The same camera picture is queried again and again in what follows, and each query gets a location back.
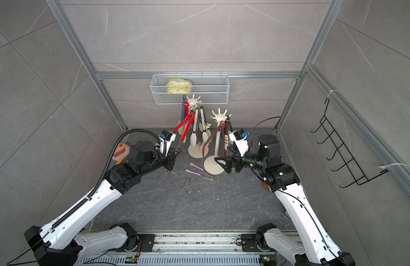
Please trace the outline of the pink tip small tongs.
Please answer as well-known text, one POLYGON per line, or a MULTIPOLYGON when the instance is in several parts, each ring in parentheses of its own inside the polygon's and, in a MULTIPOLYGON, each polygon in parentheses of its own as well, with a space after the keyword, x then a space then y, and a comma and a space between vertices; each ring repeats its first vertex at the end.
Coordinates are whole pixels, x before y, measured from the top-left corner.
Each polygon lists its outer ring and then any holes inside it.
POLYGON ((213 181, 215 180, 215 178, 213 176, 211 176, 210 174, 208 174, 203 168, 199 167, 198 165, 194 164, 194 163, 189 163, 191 168, 187 168, 185 169, 185 171, 189 174, 193 174, 202 178, 205 178, 207 180, 213 181))

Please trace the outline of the red handle steel tongs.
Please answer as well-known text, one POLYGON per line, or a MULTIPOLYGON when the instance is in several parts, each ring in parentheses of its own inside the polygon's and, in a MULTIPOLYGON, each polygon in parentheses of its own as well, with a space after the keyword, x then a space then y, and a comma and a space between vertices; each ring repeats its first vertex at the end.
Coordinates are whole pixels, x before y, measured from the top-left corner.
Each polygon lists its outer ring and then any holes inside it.
POLYGON ((187 117, 188 114, 189 114, 189 103, 184 102, 184 117, 187 117))
POLYGON ((181 135, 181 139, 180 139, 180 141, 179 141, 179 144, 177 145, 178 148, 180 148, 181 145, 182 145, 182 143, 185 141, 186 136, 187 136, 187 133, 188 133, 188 131, 189 131, 189 129, 190 129, 190 126, 191 126, 192 123, 194 122, 194 120, 195 120, 195 114, 190 113, 190 114, 188 114, 188 115, 186 116, 186 118, 185 118, 182 122, 180 122, 180 123, 173 129, 172 132, 175 133, 175 132, 177 132, 180 128, 184 127, 184 130, 183 130, 182 135, 181 135))

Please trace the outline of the wide cream handle tongs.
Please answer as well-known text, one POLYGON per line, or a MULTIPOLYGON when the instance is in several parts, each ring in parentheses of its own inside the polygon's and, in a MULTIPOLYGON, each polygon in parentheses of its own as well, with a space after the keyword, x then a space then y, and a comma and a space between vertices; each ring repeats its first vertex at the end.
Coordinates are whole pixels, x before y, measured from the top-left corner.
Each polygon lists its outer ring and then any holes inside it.
POLYGON ((209 130, 211 125, 206 123, 206 116, 205 116, 205 111, 203 107, 200 108, 200 118, 201 118, 201 125, 202 125, 201 126, 202 139, 203 139, 203 143, 205 144, 205 142, 211 136, 211 132, 209 130))

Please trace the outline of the blue handle cream tongs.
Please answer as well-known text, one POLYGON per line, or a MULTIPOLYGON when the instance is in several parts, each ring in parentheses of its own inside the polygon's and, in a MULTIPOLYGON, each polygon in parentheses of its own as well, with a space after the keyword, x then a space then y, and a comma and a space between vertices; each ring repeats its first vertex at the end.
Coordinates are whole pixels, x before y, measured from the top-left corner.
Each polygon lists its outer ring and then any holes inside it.
MULTIPOLYGON (((185 117, 184 117, 184 102, 187 102, 187 95, 183 95, 183 97, 182 97, 181 119, 180 119, 179 123, 182 123, 185 120, 185 117)), ((185 126, 182 126, 181 128, 178 129, 177 132, 180 135, 182 135, 183 131, 184 131, 184 128, 185 128, 185 126)))

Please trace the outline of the black tip steel tongs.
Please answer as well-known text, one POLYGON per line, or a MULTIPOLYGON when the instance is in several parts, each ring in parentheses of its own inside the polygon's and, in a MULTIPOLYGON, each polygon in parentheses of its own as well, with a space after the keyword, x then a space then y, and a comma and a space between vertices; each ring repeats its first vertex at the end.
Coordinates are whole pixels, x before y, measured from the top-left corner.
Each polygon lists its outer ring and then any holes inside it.
POLYGON ((227 133, 226 133, 226 135, 227 135, 227 140, 228 140, 228 145, 233 145, 233 141, 230 139, 230 134, 233 132, 233 129, 232 129, 232 125, 231 125, 231 121, 230 121, 230 117, 228 117, 227 119, 226 119, 226 129, 227 129, 227 133))

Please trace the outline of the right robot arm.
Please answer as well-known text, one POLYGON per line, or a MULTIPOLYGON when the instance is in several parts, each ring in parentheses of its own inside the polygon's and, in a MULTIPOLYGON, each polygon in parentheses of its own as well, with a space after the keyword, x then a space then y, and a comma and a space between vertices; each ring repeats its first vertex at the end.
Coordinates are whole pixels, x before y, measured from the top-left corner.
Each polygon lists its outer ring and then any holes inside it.
POLYGON ((292 240, 269 223, 257 229, 258 247, 280 253, 294 266, 354 266, 352 255, 341 251, 319 221, 294 169, 282 162, 278 138, 260 135, 256 151, 252 151, 249 133, 242 129, 231 133, 229 139, 233 154, 216 157, 215 162, 228 174, 250 169, 283 204, 301 240, 292 240))

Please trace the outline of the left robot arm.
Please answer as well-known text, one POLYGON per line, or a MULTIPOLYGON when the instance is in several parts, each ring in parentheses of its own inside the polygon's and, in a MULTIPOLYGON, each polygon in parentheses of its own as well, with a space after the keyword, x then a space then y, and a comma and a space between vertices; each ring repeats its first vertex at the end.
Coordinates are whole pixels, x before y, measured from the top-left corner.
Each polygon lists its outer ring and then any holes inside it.
POLYGON ((24 236, 35 256, 34 261, 40 266, 72 266, 99 252, 140 251, 139 236, 128 223, 96 233, 83 233, 82 229, 105 207, 139 184, 143 176, 161 167, 172 170, 180 152, 171 147, 175 139, 176 134, 172 131, 164 130, 156 135, 145 129, 126 130, 114 144, 94 187, 52 222, 26 230, 24 236), (132 133, 150 135, 154 141, 138 141, 120 162, 113 164, 113 156, 121 141, 132 133))

